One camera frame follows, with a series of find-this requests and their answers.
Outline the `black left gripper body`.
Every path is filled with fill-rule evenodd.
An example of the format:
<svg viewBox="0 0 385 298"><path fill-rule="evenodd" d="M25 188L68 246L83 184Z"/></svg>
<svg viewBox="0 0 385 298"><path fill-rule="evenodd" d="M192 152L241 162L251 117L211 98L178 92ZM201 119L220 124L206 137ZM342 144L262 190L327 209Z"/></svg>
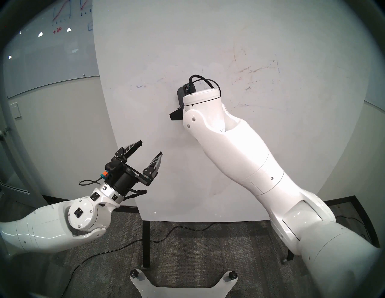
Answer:
<svg viewBox="0 0 385 298"><path fill-rule="evenodd" d="M117 179L113 183L113 188L117 193L123 196L122 200L128 200L137 196L147 194L147 190L134 190L136 183L142 183L145 186L149 185L149 178L134 170L126 164L121 165L121 169L116 170Z"/></svg>

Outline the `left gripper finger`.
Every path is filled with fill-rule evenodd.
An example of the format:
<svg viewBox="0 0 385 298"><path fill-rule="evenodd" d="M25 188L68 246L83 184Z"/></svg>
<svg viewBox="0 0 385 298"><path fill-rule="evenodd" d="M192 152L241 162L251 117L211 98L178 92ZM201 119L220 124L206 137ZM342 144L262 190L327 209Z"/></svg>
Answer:
<svg viewBox="0 0 385 298"><path fill-rule="evenodd" d="M162 156L162 152L159 152L149 166L142 171L142 184L151 184L151 182L156 178L160 168Z"/></svg>
<svg viewBox="0 0 385 298"><path fill-rule="evenodd" d="M113 161L119 161L121 163L126 163L127 159L136 152L136 150L142 146L142 141L139 140L136 143L132 143L126 147L121 147L118 149L118 151L115 153L115 156L113 157Z"/></svg>

